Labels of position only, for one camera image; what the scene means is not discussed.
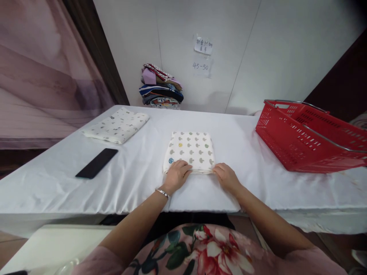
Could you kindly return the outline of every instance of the red basket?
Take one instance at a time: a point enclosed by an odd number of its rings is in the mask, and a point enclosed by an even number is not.
[[[256,132],[288,171],[332,173],[367,165],[365,130],[305,102],[264,103]]]

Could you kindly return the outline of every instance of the price sign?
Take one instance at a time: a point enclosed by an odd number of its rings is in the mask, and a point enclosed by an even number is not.
[[[195,41],[194,50],[207,55],[211,55],[211,52],[213,50],[213,44],[208,39],[197,37]]]
[[[212,63],[213,59],[209,56],[195,55],[191,64],[194,75],[210,77]]]

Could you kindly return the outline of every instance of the folded baby blanket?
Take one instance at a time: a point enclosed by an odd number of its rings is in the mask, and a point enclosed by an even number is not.
[[[88,138],[102,139],[123,144],[134,135],[149,119],[145,113],[130,112],[122,107],[99,123],[83,129]]]
[[[171,164],[185,160],[193,174],[211,174],[215,166],[213,144],[208,133],[173,132],[163,163],[167,174]]]

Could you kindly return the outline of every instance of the bracelet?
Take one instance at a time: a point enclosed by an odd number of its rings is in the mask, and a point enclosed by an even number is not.
[[[164,192],[163,190],[160,190],[160,189],[156,188],[156,191],[162,193],[163,195],[166,196],[167,199],[169,199],[169,195],[166,192]]]

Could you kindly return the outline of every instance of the table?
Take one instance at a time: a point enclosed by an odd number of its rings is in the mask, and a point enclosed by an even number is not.
[[[113,114],[114,106],[87,125]],[[367,231],[367,169],[333,174],[289,172],[255,132],[258,117],[126,106],[149,121],[123,145],[76,131],[0,181],[0,230],[17,234],[25,214],[36,227],[69,217],[125,214],[164,179],[162,164],[173,131],[208,132],[217,162],[231,166],[241,183],[292,224],[306,231]],[[75,175],[104,148],[118,154],[92,180]],[[214,175],[191,175],[164,211],[238,212]]]

